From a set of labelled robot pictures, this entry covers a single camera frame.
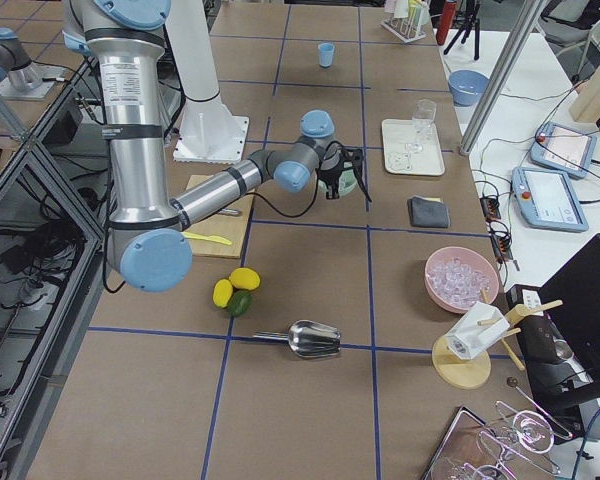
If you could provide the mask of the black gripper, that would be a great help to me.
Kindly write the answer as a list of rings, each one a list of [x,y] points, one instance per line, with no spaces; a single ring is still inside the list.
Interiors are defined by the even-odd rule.
[[[318,171],[319,187],[327,200],[337,200],[340,193],[350,193],[359,187],[368,203],[372,202],[363,177],[364,155],[359,148],[328,146]]]

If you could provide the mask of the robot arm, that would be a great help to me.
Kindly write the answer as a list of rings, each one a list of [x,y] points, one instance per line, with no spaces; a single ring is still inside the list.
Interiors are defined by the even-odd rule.
[[[328,113],[312,110],[286,150],[242,152],[248,121],[223,104],[208,24],[199,1],[67,1],[66,46],[98,60],[117,204],[107,217],[105,257],[131,286],[173,288],[193,254],[184,231],[268,180],[290,192],[312,177],[337,198],[341,175],[360,175],[358,149],[342,145]],[[171,52],[185,99],[179,147],[187,159],[225,169],[177,197],[167,192],[157,63]]]

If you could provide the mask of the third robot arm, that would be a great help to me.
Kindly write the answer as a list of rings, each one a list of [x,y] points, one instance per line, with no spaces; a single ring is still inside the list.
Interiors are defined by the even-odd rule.
[[[15,32],[0,27],[0,94],[10,100],[41,100],[57,82],[64,67],[36,64]]]

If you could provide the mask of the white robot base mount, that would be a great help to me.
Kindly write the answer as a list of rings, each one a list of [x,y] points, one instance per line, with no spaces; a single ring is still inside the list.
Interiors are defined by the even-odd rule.
[[[173,1],[166,30],[186,100],[174,158],[238,162],[249,119],[232,115],[222,101],[203,3]]]

